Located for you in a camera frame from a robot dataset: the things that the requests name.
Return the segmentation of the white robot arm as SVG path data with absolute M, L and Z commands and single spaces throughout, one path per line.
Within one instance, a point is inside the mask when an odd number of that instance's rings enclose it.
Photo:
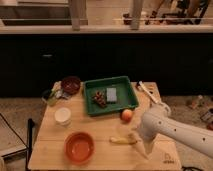
M 152 105 L 142 114 L 140 123 L 131 128 L 128 136 L 142 140 L 146 155 L 152 152 L 154 140 L 161 134 L 213 158 L 213 132 L 175 121 L 170 114 L 171 109 L 167 104 Z

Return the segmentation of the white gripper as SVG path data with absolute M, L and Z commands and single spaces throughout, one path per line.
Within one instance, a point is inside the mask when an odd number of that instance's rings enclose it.
M 157 130 L 154 127 L 149 127 L 148 125 L 139 125 L 136 128 L 136 134 L 142 139 L 146 158 L 149 158 L 153 151 L 154 140 L 158 134 Z M 132 146 L 136 147 L 140 144 L 140 141 L 137 139 L 135 134 L 130 133 L 128 138 Z

